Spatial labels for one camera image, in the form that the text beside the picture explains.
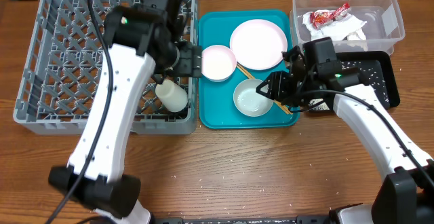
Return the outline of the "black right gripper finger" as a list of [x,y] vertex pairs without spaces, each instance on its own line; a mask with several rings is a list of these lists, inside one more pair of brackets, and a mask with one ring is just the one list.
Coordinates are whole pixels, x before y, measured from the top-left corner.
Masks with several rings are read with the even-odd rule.
[[264,96],[265,92],[279,91],[280,84],[281,84],[281,71],[275,71],[272,72],[264,81],[262,81],[256,87],[256,92],[259,95]]
[[265,92],[264,96],[268,99],[275,100],[277,102],[283,102],[285,99],[285,92],[274,91],[274,92]]

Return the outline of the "grey small bowl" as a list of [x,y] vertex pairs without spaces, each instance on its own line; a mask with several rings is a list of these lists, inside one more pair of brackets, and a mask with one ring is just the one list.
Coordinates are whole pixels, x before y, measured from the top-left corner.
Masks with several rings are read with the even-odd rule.
[[271,109],[274,102],[256,92],[261,83],[260,79],[246,79],[237,85],[233,102],[239,112],[248,117],[259,117]]

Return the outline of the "white rice pile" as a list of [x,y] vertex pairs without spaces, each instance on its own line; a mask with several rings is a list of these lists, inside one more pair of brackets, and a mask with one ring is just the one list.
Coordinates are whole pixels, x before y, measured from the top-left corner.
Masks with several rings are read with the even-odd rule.
[[322,98],[311,100],[309,102],[309,107],[312,107],[311,111],[316,112],[325,112],[330,110],[329,106],[327,106],[326,102]]

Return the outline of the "white plastic cup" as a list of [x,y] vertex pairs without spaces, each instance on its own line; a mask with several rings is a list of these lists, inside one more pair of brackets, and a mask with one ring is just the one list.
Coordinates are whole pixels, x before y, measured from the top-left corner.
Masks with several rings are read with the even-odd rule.
[[157,84],[155,94],[164,107],[172,113],[180,112],[188,104],[187,92],[169,79],[164,79],[163,83]]

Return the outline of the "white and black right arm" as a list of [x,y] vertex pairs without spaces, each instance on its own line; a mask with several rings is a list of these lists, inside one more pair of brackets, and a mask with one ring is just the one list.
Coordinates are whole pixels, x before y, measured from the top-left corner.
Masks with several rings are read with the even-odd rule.
[[352,204],[297,223],[432,223],[433,158],[414,143],[380,103],[369,79],[344,69],[329,37],[282,54],[286,71],[272,72],[256,92],[294,112],[320,98],[357,135],[382,177],[373,204]]

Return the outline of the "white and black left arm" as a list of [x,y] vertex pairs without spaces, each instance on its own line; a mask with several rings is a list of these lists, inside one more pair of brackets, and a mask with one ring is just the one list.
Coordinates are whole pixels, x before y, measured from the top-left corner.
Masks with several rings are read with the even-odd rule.
[[96,36],[102,71],[85,129],[49,184],[114,223],[149,223],[139,202],[141,182],[124,174],[125,150],[143,89],[150,79],[201,77],[201,47],[182,40],[183,0],[139,0],[109,12]]

